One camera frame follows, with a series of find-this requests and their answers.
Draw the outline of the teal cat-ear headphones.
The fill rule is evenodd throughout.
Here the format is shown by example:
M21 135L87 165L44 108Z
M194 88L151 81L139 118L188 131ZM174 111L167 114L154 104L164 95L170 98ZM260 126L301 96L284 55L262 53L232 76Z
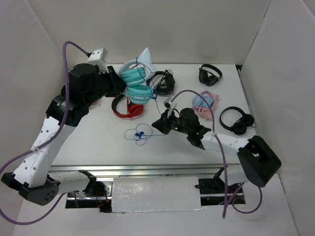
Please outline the teal cat-ear headphones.
M124 95L137 105L147 104L151 99L155 100L157 96L147 81L156 72L150 50L145 48L138 57L128 60L119 69L118 75L126 84Z

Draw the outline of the blue earphones with cable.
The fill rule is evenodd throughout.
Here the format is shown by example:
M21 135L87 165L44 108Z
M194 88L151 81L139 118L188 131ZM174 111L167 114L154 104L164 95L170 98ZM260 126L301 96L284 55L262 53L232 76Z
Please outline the blue earphones with cable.
M140 115L141 120L133 128L129 128L124 131L124 138L127 141L134 141L137 146L143 146L151 137L157 136L157 134L153 132L151 125L145 121L145 118L149 115L152 107L150 104L151 102L155 104L156 113L159 115L161 114L157 98L155 100L151 99L147 104L144 104L144 112Z

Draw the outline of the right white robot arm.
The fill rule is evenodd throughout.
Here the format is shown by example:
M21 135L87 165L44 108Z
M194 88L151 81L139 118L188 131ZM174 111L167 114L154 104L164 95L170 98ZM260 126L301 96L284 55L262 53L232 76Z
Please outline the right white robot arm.
M214 186L226 192L233 184L250 182L265 187L282 163L269 145L260 137L236 138L216 133L199 122L191 108L184 108L179 116L167 109L152 123L152 127L167 135L170 131L186 134L187 140L196 148L219 151L224 156L235 157L240 164L227 164L215 174Z

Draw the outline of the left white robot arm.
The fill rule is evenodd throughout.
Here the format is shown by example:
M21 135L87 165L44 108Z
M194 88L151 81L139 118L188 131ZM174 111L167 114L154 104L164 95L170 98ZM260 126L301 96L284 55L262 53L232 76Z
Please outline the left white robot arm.
M86 170L52 173L49 169L64 142L89 113L89 107L126 88L114 67L107 69L101 72L96 65L81 63L68 72L68 85L52 99L42 129L25 159L15 171L3 174L1 181L25 200L45 206L58 194L80 191L91 196L96 192L96 177Z

